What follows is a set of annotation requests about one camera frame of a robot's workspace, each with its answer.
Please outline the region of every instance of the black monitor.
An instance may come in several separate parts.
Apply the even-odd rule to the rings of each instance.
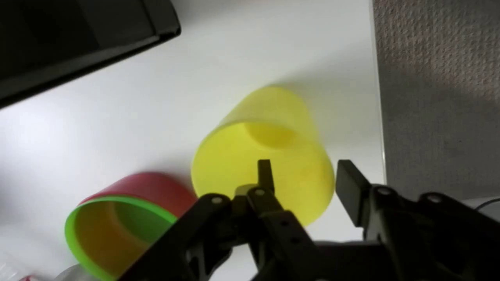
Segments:
[[[0,2],[0,108],[166,43],[170,0]]]

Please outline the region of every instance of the red cup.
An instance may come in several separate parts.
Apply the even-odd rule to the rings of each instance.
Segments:
[[[130,175],[78,205],[66,220],[66,241],[91,275],[117,280],[194,203],[167,175]]]

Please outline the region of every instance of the white surface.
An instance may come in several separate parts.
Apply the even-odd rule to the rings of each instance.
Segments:
[[[177,0],[183,35],[0,111],[0,250],[44,277],[75,264],[75,205],[139,171],[189,183],[200,141],[252,91],[281,85],[309,105],[331,161],[384,181],[369,0]],[[359,239],[333,200],[316,239]],[[245,252],[214,280],[249,280]]]

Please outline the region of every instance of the gray fabric wall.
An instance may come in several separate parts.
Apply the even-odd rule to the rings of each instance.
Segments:
[[[500,195],[500,2],[374,0],[388,181]]]

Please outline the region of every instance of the cup rim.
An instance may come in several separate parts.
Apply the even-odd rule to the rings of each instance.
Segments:
[[[99,280],[116,280],[116,277],[111,275],[109,272],[106,272],[105,269],[102,269],[99,264],[95,264],[92,261],[92,258],[89,258],[86,255],[86,252],[81,249],[81,244],[80,244],[80,241],[77,238],[77,231],[75,231],[75,220],[77,220],[81,208],[89,206],[89,205],[95,205],[95,203],[111,203],[111,202],[113,203],[127,203],[127,205],[141,208],[144,211],[149,211],[149,213],[164,219],[170,225],[174,225],[177,222],[177,217],[170,211],[167,211],[155,203],[150,203],[144,199],[134,199],[134,197],[128,197],[128,195],[111,195],[111,197],[105,195],[105,197],[92,199],[92,200],[88,200],[88,202],[83,202],[81,205],[78,205],[66,219],[66,227],[64,227],[66,242],[67,242],[72,255],[81,264],[81,267],[84,267],[91,275],[97,277]]]

